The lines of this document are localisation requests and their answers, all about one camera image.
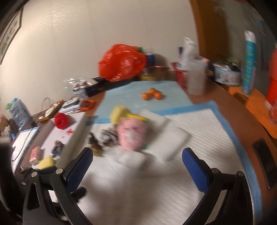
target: orange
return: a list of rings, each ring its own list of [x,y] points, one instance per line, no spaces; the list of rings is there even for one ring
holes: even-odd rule
[[[144,92],[141,94],[141,98],[148,101],[149,99],[151,99],[151,95],[147,92]]]
[[[154,93],[154,98],[157,99],[157,100],[163,99],[163,94],[162,94],[162,92],[160,92],[160,91],[155,91],[155,93]]]
[[[155,93],[155,91],[156,91],[155,88],[149,88],[149,89],[148,89],[148,93],[149,93],[150,95],[153,95],[153,94]]]

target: framed picture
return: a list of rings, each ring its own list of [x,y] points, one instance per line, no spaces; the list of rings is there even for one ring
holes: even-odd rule
[[[18,13],[13,17],[0,42],[0,64],[2,64],[3,58],[7,52],[8,47],[10,46],[10,43],[21,27],[22,10],[23,8],[19,10]]]

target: red tape roll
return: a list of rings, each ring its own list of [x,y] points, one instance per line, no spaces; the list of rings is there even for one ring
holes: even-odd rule
[[[69,116],[59,113],[55,117],[55,125],[58,129],[65,129],[69,126]]]

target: red basket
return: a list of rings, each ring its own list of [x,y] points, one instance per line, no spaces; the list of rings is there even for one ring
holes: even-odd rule
[[[178,62],[171,63],[172,68],[175,70],[176,73],[176,81],[182,87],[186,88],[188,83],[188,71],[187,70],[179,70],[177,69]]]

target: orange board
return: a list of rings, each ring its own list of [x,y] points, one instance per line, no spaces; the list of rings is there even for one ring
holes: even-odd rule
[[[265,96],[257,89],[253,89],[251,95],[241,91],[241,87],[229,87],[231,95],[240,93],[248,98],[245,107],[255,116],[255,118],[264,126],[271,137],[277,139],[277,125],[269,120],[269,109],[265,106]]]

